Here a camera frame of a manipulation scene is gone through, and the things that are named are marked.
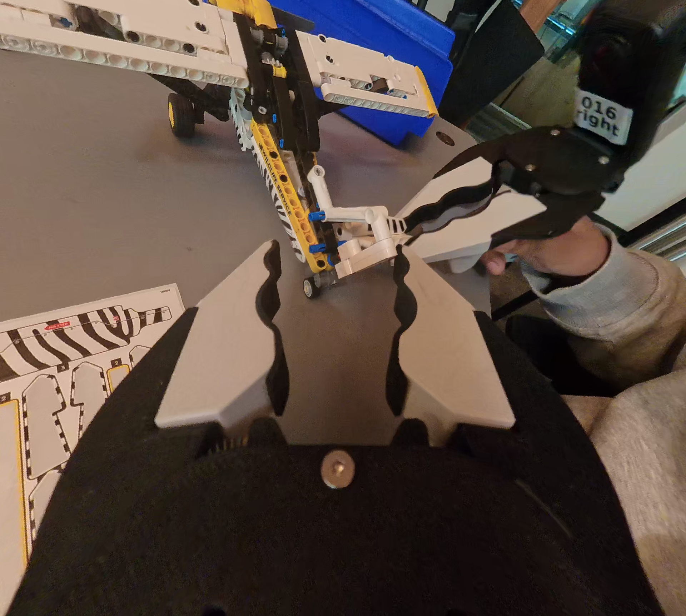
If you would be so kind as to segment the white yellow lego airplane model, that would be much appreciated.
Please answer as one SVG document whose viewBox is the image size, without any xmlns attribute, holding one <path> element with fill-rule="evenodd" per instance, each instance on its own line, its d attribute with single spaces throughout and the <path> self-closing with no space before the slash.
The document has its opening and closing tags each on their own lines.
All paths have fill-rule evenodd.
<svg viewBox="0 0 686 616">
<path fill-rule="evenodd" d="M 320 118 L 344 106 L 437 113 L 417 66 L 312 29 L 267 0 L 1 0 L 3 50 L 149 75 L 171 90 L 177 138 L 192 138 L 206 114 L 232 121 L 312 272 L 309 298 L 398 246 L 386 207 L 333 206 L 315 156 Z"/>
</svg>

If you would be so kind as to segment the zebra striped sticker sheet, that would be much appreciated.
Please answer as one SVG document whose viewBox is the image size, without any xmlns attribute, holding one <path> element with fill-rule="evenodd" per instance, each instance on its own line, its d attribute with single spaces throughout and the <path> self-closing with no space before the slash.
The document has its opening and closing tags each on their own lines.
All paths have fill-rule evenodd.
<svg viewBox="0 0 686 616">
<path fill-rule="evenodd" d="M 90 422 L 183 312 L 172 283 L 1 323 L 2 609 Z"/>
</svg>

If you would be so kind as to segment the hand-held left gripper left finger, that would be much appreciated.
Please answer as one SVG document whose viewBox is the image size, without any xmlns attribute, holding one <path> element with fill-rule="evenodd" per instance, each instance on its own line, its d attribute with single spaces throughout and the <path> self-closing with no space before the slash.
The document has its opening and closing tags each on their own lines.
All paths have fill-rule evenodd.
<svg viewBox="0 0 686 616">
<path fill-rule="evenodd" d="M 258 418 L 284 413 L 289 371 L 273 322 L 280 275 L 279 242 L 268 240 L 198 303 L 157 427 L 248 430 Z"/>
</svg>

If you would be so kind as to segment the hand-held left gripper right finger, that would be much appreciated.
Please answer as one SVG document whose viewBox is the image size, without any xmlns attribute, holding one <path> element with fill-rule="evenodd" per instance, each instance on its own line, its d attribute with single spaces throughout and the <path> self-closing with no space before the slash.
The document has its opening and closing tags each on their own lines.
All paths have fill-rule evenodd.
<svg viewBox="0 0 686 616">
<path fill-rule="evenodd" d="M 428 430 L 459 424 L 510 429 L 515 424 L 476 310 L 408 247 L 399 246 L 386 400 L 395 416 Z"/>
</svg>

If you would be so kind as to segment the person's right forearm grey sleeve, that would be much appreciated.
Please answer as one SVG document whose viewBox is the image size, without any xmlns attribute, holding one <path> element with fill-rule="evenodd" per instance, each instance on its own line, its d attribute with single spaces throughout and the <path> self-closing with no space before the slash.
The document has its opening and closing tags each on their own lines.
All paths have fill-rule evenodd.
<svg viewBox="0 0 686 616">
<path fill-rule="evenodd" d="M 570 335 L 579 363 L 620 390 L 685 369 L 685 275 L 623 247 L 607 228 L 605 264 L 587 278 L 543 274 L 521 262 L 547 315 Z"/>
</svg>

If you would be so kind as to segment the person's grey clothing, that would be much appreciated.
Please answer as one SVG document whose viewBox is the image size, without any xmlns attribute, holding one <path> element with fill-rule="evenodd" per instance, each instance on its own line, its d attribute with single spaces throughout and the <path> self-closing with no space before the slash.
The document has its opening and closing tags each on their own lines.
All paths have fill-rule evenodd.
<svg viewBox="0 0 686 616">
<path fill-rule="evenodd" d="M 615 397 L 563 399 L 612 482 L 666 615 L 685 614 L 685 369 Z"/>
</svg>

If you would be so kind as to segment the black office chair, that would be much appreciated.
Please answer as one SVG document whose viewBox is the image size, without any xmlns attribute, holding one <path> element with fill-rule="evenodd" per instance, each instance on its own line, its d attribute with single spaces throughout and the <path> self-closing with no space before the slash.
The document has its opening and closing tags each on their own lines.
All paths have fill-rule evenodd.
<svg viewBox="0 0 686 616">
<path fill-rule="evenodd" d="M 511 0 L 418 0 L 399 12 L 423 46 L 418 65 L 437 115 L 466 123 L 543 55 L 543 46 Z"/>
</svg>

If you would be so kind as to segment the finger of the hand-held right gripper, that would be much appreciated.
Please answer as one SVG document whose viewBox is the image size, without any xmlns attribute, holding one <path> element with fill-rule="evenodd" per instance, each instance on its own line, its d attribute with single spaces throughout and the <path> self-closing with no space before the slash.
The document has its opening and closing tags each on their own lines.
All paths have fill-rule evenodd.
<svg viewBox="0 0 686 616">
<path fill-rule="evenodd" d="M 505 189 L 477 214 L 454 218 L 413 241 L 413 252 L 425 263 L 445 263 L 461 274 L 473 268 L 493 246 L 493 236 L 535 217 L 546 207 L 536 197 Z"/>
<path fill-rule="evenodd" d="M 435 176 L 398 213 L 406 229 L 397 237 L 397 245 L 433 239 L 454 224 L 467 226 L 467 236 L 471 237 L 477 231 L 472 221 L 505 194 L 508 185 L 502 183 L 500 170 L 484 158 Z"/>
</svg>

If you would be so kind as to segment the person's right hand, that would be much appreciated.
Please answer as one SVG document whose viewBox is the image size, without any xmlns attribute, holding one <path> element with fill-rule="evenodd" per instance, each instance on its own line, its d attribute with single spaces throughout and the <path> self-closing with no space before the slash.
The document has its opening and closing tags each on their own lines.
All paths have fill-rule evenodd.
<svg viewBox="0 0 686 616">
<path fill-rule="evenodd" d="M 611 242 L 590 218 L 582 217 L 569 231 L 547 239 L 517 239 L 486 251 L 479 259 L 489 274 L 501 275 L 506 256 L 543 274 L 561 278 L 587 278 L 608 259 Z"/>
</svg>

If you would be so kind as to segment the stack of cardboard boxes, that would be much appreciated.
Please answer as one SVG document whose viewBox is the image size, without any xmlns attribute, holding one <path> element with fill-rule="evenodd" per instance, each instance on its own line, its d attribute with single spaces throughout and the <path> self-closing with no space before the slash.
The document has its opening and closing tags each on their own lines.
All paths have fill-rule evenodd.
<svg viewBox="0 0 686 616">
<path fill-rule="evenodd" d="M 579 67 L 580 58 L 576 54 L 557 63 L 543 58 L 503 92 L 495 104 L 521 121 L 538 112 L 569 105 L 573 101 Z"/>
</svg>

